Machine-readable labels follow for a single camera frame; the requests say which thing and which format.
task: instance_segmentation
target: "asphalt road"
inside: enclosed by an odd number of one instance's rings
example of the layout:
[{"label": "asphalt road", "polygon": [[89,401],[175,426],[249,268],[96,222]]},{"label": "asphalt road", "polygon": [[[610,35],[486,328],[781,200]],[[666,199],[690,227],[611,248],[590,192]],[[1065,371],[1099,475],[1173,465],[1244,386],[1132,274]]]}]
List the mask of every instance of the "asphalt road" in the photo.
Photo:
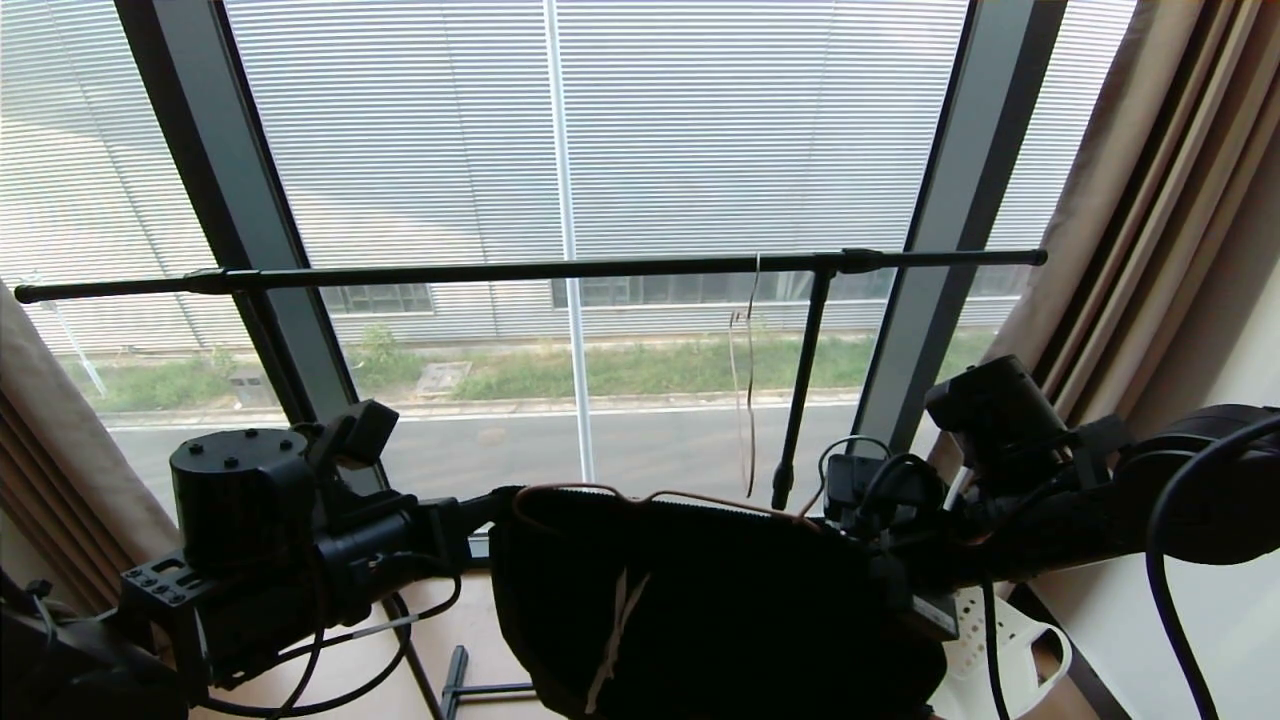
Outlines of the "asphalt road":
[{"label": "asphalt road", "polygon": [[[854,405],[810,406],[796,452],[791,510],[817,489],[818,454],[849,432]],[[753,505],[767,506],[782,450],[787,410],[756,410],[758,465]],[[173,515],[169,454],[215,428],[114,429],[124,456]],[[596,482],[631,496],[681,489],[744,500],[733,409],[599,414],[591,418]],[[406,418],[397,425],[383,465],[392,487],[419,497],[472,497],[504,484],[580,482],[572,415]]]}]

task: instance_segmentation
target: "green grass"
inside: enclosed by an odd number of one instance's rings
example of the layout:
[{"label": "green grass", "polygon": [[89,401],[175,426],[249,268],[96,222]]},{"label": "green grass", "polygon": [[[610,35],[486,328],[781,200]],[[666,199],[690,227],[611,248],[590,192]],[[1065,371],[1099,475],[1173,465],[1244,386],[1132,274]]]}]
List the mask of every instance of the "green grass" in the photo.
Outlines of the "green grass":
[{"label": "green grass", "polygon": [[[991,332],[956,333],[942,364],[948,378],[977,363],[991,345]],[[810,387],[858,388],[867,377],[874,338],[824,337],[818,342]],[[746,388],[746,341],[733,346],[739,387]],[[422,366],[433,361],[470,360],[471,372],[449,400],[524,400],[573,396],[573,369],[567,348],[540,347],[507,352],[470,352],[462,357],[419,355],[401,347],[385,328],[367,328],[361,342],[346,348],[361,393],[403,402],[412,397]],[[594,396],[667,395],[733,389],[728,341],[596,346],[586,350],[588,387]],[[758,337],[754,343],[755,387],[785,389],[795,384],[800,340]],[[229,406],[228,377],[236,370],[225,354],[137,365],[101,365],[99,374],[109,395],[100,397],[87,373],[74,360],[63,363],[72,379],[101,413],[183,410]]]}]

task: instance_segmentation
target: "utility box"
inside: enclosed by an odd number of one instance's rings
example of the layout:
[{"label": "utility box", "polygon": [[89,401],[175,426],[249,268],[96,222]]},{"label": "utility box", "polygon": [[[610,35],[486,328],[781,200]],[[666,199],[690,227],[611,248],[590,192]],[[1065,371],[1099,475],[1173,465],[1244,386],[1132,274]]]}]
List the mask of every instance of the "utility box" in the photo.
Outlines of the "utility box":
[{"label": "utility box", "polygon": [[279,404],[261,368],[236,370],[229,379],[241,407],[274,407]]}]

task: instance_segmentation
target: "white plastic basket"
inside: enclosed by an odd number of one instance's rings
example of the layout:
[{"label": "white plastic basket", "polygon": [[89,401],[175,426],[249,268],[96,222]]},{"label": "white plastic basket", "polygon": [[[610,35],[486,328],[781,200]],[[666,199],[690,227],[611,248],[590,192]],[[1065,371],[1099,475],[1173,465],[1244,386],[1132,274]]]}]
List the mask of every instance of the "white plastic basket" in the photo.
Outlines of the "white plastic basket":
[{"label": "white plastic basket", "polygon": [[[945,643],[947,674],[929,698],[934,714],[946,720],[993,720],[996,702],[987,673],[987,623],[982,609],[982,589],[965,588],[956,593],[960,639]],[[1048,691],[1066,675],[1071,665],[1071,643],[1062,630],[1038,623],[996,598],[996,646],[1000,660],[1000,688],[1010,717],[1020,717],[1039,705]],[[1036,671],[1032,643],[1055,633],[1062,646],[1062,664],[1041,682]]]}]

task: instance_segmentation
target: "curtain fold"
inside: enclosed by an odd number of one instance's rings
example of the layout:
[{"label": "curtain fold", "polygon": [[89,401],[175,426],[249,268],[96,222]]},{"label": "curtain fold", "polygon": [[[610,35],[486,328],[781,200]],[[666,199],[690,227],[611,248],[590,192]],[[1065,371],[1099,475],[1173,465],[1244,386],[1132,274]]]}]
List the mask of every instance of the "curtain fold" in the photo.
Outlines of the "curtain fold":
[{"label": "curtain fold", "polygon": [[[1280,119],[1280,5],[1142,0],[1046,231],[1050,261],[986,359],[1069,425],[1133,410]],[[959,468],[948,441],[931,460]]]},{"label": "curtain fold", "polygon": [[120,571],[180,542],[3,284],[0,507],[72,585],[83,612],[114,605]]}]

